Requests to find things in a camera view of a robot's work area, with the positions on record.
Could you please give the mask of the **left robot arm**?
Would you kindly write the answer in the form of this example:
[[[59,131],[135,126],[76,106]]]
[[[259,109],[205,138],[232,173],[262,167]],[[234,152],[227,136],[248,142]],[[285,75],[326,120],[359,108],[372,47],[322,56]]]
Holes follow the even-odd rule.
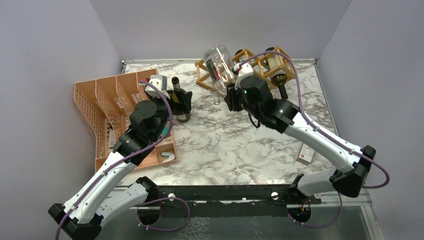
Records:
[[[112,219],[137,205],[152,205],[157,186],[139,178],[127,190],[109,197],[118,183],[168,137],[173,116],[191,110],[192,92],[145,88],[148,100],[140,101],[130,114],[129,128],[120,136],[101,168],[68,201],[53,204],[48,213],[57,222],[55,239],[64,231],[73,240],[94,240]]]

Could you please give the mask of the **green wine bottle back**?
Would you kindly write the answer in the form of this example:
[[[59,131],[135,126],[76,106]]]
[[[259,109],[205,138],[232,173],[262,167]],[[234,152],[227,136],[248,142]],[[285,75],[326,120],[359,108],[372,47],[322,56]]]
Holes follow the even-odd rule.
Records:
[[[180,86],[180,80],[174,76],[171,79],[173,86],[171,98],[174,102],[173,115],[181,123],[187,123],[191,119],[192,91],[185,91]]]

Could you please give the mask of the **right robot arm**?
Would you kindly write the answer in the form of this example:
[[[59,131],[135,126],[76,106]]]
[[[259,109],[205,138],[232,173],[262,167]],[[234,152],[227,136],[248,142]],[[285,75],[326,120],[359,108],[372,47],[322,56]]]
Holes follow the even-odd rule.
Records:
[[[343,139],[319,125],[313,127],[296,104],[273,98],[266,82],[256,76],[243,79],[240,87],[230,83],[224,100],[230,111],[245,110],[261,125],[301,141],[333,164],[329,170],[298,175],[288,190],[292,202],[300,204],[314,194],[333,191],[350,198],[359,195],[371,168],[366,158],[376,154],[373,147],[346,142],[343,148]]]

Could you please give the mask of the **round clear bottle silver cap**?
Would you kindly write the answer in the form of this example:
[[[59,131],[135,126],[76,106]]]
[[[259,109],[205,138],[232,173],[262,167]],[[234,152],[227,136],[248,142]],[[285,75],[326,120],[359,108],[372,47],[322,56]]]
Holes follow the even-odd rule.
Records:
[[[225,45],[211,47],[203,54],[203,60],[218,94],[227,95],[227,86],[235,82],[232,56]]]

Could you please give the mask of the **clear square glass bottle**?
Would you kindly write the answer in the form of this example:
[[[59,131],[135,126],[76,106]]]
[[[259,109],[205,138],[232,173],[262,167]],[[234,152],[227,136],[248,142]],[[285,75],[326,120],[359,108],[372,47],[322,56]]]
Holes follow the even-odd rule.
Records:
[[[213,97],[213,104],[214,105],[217,106],[221,103],[220,94],[217,91],[214,91],[212,93],[212,97]]]

